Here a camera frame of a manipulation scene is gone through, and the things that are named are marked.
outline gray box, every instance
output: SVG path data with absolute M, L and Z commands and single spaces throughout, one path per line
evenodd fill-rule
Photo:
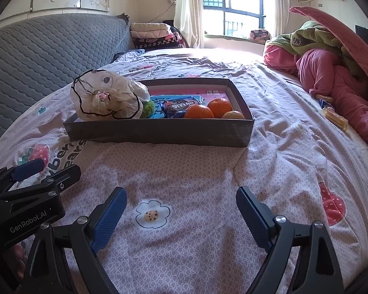
M 131 119 L 84 122 L 75 113 L 64 122 L 72 141 L 91 140 L 99 143 L 133 142 L 153 144 L 186 144 L 199 146 L 247 147 L 254 119 L 236 86 L 222 78 L 169 78 L 140 81 L 150 90 L 218 88 L 226 92 L 234 110 L 245 120 L 228 119 Z

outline quilted headboard cover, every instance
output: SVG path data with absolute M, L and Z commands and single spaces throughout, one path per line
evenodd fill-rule
M 37 101 L 130 46 L 126 15 L 46 15 L 0 29 L 0 136 Z

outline bed sheet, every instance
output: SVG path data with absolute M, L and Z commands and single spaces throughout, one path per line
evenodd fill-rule
M 259 57 L 180 51 L 128 55 L 103 68 L 139 81 L 231 79 L 255 118 L 248 148 L 72 143 L 62 124 L 75 112 L 68 85 L 6 131 L 0 168 L 42 156 L 45 170 L 19 188 L 79 165 L 81 180 L 62 194 L 67 214 L 59 224 L 89 214 L 116 186 L 126 188 L 127 208 L 98 253 L 120 293 L 246 292 L 266 254 L 236 208 L 241 185 L 292 222 L 328 223 L 347 286 L 368 265 L 368 146 L 326 120 L 297 80 L 268 69 Z M 149 224 L 148 211 L 164 215 Z M 296 257 L 294 250 L 279 293 L 289 285 Z M 70 251 L 68 259 L 79 293 L 86 293 Z

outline orange fruit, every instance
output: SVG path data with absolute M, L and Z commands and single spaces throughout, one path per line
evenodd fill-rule
M 232 104 L 225 98 L 213 99 L 207 107 L 211 109 L 215 118 L 221 118 L 225 113 L 233 110 Z
M 222 118 L 227 119 L 227 120 L 244 120 L 245 119 L 244 115 L 238 112 L 237 110 L 225 113 L 224 116 L 222 116 Z
M 214 118 L 214 114 L 210 108 L 203 105 L 189 106 L 184 118 Z

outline green fuzzy object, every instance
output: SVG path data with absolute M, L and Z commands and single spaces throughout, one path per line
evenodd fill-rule
M 153 101 L 143 101 L 143 112 L 140 115 L 140 118 L 150 118 L 152 114 L 155 112 L 155 106 Z

